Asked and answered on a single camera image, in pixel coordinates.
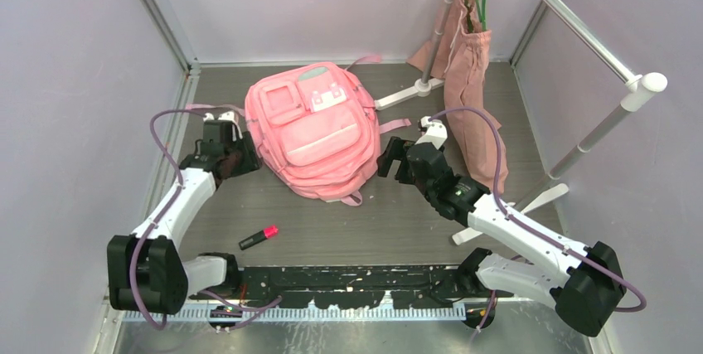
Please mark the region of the pink student backpack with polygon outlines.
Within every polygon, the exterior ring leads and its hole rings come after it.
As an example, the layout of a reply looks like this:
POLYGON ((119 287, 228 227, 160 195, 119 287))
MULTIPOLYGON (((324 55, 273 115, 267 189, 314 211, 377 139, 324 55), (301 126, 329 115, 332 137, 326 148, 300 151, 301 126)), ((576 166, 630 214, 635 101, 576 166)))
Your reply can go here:
POLYGON ((380 123, 376 103, 347 68, 326 61, 287 70, 252 85, 243 107, 257 154, 296 194, 348 206, 377 172, 381 135, 410 126, 380 123))

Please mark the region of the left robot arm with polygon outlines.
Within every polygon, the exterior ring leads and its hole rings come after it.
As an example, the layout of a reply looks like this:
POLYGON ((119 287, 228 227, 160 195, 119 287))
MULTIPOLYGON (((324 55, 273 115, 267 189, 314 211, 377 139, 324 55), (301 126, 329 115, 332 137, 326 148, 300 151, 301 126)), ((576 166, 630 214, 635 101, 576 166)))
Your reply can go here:
POLYGON ((148 218, 107 245, 109 302, 124 311, 174 315, 187 298, 211 289, 234 297, 242 278, 236 257, 206 252, 182 261, 179 247, 198 211, 221 183, 259 170, 250 133, 228 119, 203 124, 196 151, 177 166, 177 178, 148 218))

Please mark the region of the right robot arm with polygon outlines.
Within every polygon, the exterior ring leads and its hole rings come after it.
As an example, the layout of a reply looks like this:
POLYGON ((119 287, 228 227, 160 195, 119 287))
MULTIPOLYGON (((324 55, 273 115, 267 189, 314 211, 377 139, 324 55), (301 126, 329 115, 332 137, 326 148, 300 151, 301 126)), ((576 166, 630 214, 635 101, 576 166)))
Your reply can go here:
POLYGON ((431 143, 392 137, 376 159, 378 176, 386 177, 393 162, 400 164, 395 180, 415 186, 440 216, 525 258, 519 263, 476 248, 455 274, 462 293, 513 293, 554 309, 576 332, 600 334, 627 292, 613 248, 571 240, 512 209, 483 184, 454 173, 444 151, 431 143))

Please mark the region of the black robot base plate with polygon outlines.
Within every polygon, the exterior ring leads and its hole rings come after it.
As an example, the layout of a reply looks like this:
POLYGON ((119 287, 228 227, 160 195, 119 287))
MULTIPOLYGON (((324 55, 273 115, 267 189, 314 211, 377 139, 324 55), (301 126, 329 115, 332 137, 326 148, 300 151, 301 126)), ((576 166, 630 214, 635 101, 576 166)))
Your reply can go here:
POLYGON ((209 290, 230 302, 259 308, 281 298, 280 308, 320 309, 333 306, 372 309, 390 300, 393 309, 450 308, 454 303, 489 293, 468 293, 458 286, 452 265, 286 266, 245 267, 233 288, 209 290))

